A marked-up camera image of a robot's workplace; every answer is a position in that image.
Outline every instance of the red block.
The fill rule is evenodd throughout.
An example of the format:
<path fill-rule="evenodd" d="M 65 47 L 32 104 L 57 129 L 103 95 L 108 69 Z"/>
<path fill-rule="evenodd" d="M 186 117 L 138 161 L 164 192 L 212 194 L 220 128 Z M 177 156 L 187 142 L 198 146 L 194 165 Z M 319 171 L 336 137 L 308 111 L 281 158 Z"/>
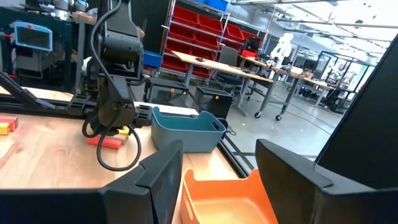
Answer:
<path fill-rule="evenodd" d="M 18 128 L 17 116 L 0 116 L 0 123 L 9 123 L 10 131 L 15 131 Z"/>
<path fill-rule="evenodd" d="M 98 142 L 100 141 L 100 136 L 96 136 L 93 138 L 86 138 L 86 143 L 91 144 L 93 146 L 97 146 Z M 115 139 L 112 137 L 105 137 L 104 141 L 102 142 L 102 147 L 107 147 L 110 149 L 120 149 L 122 146 L 122 140 Z"/>

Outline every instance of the caster wheel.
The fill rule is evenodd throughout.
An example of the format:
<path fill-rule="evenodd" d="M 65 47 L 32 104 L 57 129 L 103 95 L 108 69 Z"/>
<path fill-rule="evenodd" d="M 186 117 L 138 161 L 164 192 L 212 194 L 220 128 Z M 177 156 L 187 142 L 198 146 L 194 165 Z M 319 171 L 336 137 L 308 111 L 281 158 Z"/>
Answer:
<path fill-rule="evenodd" d="M 254 114 L 255 118 L 261 118 L 262 113 L 261 112 L 257 112 Z"/>

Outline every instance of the monitor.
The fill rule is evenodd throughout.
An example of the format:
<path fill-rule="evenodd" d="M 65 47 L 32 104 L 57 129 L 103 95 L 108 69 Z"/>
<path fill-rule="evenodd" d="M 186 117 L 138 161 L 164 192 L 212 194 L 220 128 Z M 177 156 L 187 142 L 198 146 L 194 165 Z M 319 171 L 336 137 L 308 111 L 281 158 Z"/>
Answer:
<path fill-rule="evenodd" d="M 374 189 L 398 187 L 397 57 L 396 37 L 316 159 Z"/>
<path fill-rule="evenodd" d="M 16 45 L 52 52 L 52 31 L 50 29 L 37 24 L 16 22 L 14 33 Z"/>

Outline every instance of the chair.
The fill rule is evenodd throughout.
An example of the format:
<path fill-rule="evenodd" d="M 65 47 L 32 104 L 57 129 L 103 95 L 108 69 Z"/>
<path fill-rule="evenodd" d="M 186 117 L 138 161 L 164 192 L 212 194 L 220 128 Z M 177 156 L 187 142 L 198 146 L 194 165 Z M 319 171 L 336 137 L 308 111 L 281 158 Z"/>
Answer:
<path fill-rule="evenodd" d="M 238 58 L 238 51 L 228 46 L 222 46 L 221 55 L 220 55 L 220 63 L 224 63 L 231 66 L 236 66 L 236 60 Z M 241 77 L 237 77 L 235 75 L 231 75 L 225 72 L 217 72 L 215 75 L 215 80 L 223 87 L 231 89 L 233 93 L 237 86 L 241 86 L 243 84 L 243 79 Z"/>

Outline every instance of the yellow block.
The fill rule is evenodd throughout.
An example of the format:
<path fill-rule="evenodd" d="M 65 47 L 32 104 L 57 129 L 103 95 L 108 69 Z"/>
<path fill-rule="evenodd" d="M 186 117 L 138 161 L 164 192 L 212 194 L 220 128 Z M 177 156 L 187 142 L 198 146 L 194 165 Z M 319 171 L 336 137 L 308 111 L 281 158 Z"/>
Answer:
<path fill-rule="evenodd" d="M 9 123 L 0 123 L 0 135 L 8 135 L 10 132 Z"/>

